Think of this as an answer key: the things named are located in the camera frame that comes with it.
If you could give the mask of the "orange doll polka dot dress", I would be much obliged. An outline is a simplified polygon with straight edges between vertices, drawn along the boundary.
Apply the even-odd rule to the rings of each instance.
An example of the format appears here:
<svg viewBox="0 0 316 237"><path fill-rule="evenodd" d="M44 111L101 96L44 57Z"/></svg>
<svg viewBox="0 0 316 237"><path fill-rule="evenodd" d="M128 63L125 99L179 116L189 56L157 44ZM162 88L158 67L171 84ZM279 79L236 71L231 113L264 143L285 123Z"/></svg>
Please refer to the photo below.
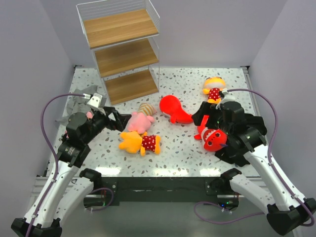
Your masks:
<svg viewBox="0 0 316 237"><path fill-rule="evenodd" d="M119 144L119 149L125 150L130 154L139 152L141 156L144 156L147 151L156 155L159 155L161 152L161 137L158 135L148 135L147 132L138 134L137 131L132 131L122 132L120 138L122 142Z"/></svg>

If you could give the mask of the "orange doll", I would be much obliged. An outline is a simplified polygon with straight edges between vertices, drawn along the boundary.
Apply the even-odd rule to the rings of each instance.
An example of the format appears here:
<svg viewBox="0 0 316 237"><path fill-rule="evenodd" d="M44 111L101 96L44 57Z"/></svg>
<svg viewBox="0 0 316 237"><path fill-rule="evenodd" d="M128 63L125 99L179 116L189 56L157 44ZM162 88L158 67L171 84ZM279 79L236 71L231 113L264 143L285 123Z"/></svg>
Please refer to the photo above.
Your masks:
<svg viewBox="0 0 316 237"><path fill-rule="evenodd" d="M208 96L208 103L218 104L221 102L220 91L224 88L226 88L226 83L221 77L212 77L204 82L202 92Z"/></svg>

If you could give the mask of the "red shark plush with face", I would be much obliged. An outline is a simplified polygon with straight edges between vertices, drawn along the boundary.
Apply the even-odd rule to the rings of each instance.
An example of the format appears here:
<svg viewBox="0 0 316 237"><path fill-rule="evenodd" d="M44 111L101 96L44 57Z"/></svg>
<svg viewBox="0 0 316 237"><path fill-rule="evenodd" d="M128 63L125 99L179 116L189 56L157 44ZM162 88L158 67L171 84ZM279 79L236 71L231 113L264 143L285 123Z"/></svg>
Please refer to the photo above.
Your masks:
<svg viewBox="0 0 316 237"><path fill-rule="evenodd" d="M209 116L204 116L200 126L197 127L196 140L202 142L203 148L208 152L217 152L226 147L227 135L220 129L209 129L206 127Z"/></svg>

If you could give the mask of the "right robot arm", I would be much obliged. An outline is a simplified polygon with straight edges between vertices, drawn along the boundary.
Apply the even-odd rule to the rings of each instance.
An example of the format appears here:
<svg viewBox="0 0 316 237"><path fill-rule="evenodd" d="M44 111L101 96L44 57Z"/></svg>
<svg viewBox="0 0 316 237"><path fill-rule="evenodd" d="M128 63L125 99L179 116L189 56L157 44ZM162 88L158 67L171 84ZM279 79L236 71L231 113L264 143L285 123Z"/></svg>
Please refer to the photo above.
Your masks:
<svg viewBox="0 0 316 237"><path fill-rule="evenodd" d="M202 102L192 119L195 125L204 125L206 130L218 130L217 138L226 138L221 143L220 158L239 166L252 165L267 189L251 182L236 168L221 174L216 187L226 194L235 192L251 201L279 235L298 226L314 224L316 201L305 197L293 185L271 155L262 117L245 113L240 103L229 101L218 105Z"/></svg>

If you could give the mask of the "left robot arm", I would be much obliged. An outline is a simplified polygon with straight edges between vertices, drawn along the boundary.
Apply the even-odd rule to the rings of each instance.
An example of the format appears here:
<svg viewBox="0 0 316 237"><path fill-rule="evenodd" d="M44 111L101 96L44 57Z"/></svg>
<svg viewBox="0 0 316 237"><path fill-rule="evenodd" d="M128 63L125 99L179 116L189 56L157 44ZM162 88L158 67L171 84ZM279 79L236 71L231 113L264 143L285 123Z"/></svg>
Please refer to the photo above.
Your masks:
<svg viewBox="0 0 316 237"><path fill-rule="evenodd" d="M61 236L64 221L85 196L102 190L101 173L88 168L67 189L91 151L88 144L105 128L124 131L130 118L130 114L120 114L114 107L94 111L92 118L82 112L72 114L50 176L25 216L14 219L12 230L20 237Z"/></svg>

